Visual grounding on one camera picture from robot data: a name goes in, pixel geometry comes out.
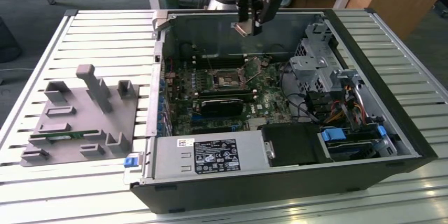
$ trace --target blue plastic tab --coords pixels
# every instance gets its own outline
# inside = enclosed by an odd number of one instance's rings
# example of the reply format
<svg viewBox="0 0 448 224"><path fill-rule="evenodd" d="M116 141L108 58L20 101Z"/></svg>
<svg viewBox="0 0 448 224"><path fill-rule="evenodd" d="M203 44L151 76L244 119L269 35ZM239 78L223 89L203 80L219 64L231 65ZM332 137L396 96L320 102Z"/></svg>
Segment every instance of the blue plastic tab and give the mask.
<svg viewBox="0 0 448 224"><path fill-rule="evenodd" d="M328 135L328 141L347 139L341 128L325 129L324 133Z"/></svg>
<svg viewBox="0 0 448 224"><path fill-rule="evenodd" d="M329 141L329 135L327 134L327 132L321 132L321 138L324 139L324 141Z"/></svg>
<svg viewBox="0 0 448 224"><path fill-rule="evenodd" d="M139 158L137 157L127 157L124 159L124 167L129 168L129 167L137 167L139 166Z"/></svg>
<svg viewBox="0 0 448 224"><path fill-rule="evenodd" d="M377 127L377 131L379 131L379 133L380 133L381 136L385 136L385 135L387 135L384 126L380 125L380 126Z"/></svg>

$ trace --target white table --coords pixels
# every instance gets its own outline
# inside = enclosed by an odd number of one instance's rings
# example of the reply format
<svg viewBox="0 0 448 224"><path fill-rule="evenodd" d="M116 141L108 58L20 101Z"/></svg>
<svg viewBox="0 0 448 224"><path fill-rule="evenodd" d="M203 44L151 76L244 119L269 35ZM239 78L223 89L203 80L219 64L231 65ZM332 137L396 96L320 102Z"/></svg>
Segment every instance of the white table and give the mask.
<svg viewBox="0 0 448 224"><path fill-rule="evenodd" d="M169 215L151 213L123 183L123 159L24 168L20 154L37 122L49 79L83 86L79 64L107 84L140 85L133 151L144 150L151 103L152 11L80 11L67 16L0 131L1 223L427 223L448 218L447 91L375 14L337 11L365 55L440 159L365 191ZM347 64L344 50L340 48Z"/></svg>

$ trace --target power supply label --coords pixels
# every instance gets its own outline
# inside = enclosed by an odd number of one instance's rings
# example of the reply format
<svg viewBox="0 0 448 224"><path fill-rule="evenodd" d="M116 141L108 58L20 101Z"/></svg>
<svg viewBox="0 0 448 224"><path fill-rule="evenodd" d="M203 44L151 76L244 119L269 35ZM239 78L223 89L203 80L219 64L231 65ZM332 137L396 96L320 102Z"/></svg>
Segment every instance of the power supply label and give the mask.
<svg viewBox="0 0 448 224"><path fill-rule="evenodd" d="M241 170L236 140L195 142L195 172L223 173Z"/></svg>

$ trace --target motherboard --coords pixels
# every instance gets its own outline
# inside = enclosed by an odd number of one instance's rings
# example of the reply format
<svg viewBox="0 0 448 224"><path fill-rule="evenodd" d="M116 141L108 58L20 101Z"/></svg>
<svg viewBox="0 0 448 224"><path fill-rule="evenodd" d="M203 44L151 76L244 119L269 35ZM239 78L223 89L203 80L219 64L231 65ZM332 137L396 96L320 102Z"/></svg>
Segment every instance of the motherboard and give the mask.
<svg viewBox="0 0 448 224"><path fill-rule="evenodd" d="M248 131L291 122L279 86L283 64L268 56L169 62L172 135Z"/></svg>

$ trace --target white sticker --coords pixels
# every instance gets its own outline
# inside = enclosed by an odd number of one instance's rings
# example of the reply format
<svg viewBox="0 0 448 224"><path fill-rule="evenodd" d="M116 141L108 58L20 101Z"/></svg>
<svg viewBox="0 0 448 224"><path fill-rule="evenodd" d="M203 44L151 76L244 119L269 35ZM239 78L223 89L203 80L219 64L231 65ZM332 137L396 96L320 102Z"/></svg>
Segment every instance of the white sticker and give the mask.
<svg viewBox="0 0 448 224"><path fill-rule="evenodd" d="M177 147L191 147L193 146L195 139L193 138L180 138L177 139Z"/></svg>
<svg viewBox="0 0 448 224"><path fill-rule="evenodd" d="M240 163L239 162L229 162L228 163L228 166L236 166L236 165L239 165Z"/></svg>
<svg viewBox="0 0 448 224"><path fill-rule="evenodd" d="M72 139L71 136L51 136L47 138L48 140L61 140L61 139Z"/></svg>

